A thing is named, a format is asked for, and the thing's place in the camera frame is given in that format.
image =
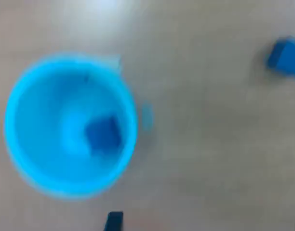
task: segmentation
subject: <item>wooden table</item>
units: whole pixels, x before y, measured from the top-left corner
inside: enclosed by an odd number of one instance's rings
[[[295,36],[295,0],[0,0],[0,231],[293,231],[295,80],[265,70]],[[61,51],[122,55],[140,132],[128,170],[81,202],[48,198],[13,169],[3,143],[9,92]]]

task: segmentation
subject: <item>blue block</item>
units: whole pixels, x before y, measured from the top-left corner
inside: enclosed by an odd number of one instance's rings
[[[113,116],[92,121],[85,134],[93,151],[112,151],[121,145],[120,130]]]
[[[295,75],[295,39],[276,42],[267,63],[269,68],[286,75]]]

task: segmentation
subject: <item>light blue cup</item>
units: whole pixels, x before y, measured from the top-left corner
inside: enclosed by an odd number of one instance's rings
[[[121,148],[94,153],[84,135],[89,121],[117,115]],[[46,194],[95,196],[127,167],[136,143],[133,98],[120,76],[81,56],[40,61],[20,78],[7,102],[4,135],[21,175]]]

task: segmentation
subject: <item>tabletop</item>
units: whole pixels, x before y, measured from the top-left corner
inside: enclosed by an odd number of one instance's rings
[[[0,0],[0,231],[290,231],[295,225],[295,79],[265,68],[295,36],[295,0]],[[121,55],[138,108],[131,163],[86,201],[26,185],[3,141],[8,95],[57,52]]]

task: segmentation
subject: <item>dark object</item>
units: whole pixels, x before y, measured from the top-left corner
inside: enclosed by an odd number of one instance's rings
[[[110,212],[108,214],[104,231],[122,231],[123,212]]]
[[[269,68],[286,75],[295,75],[295,39],[280,39],[274,45],[267,63]]]
[[[85,134],[93,151],[112,151],[121,145],[121,133],[113,116],[92,121]]]

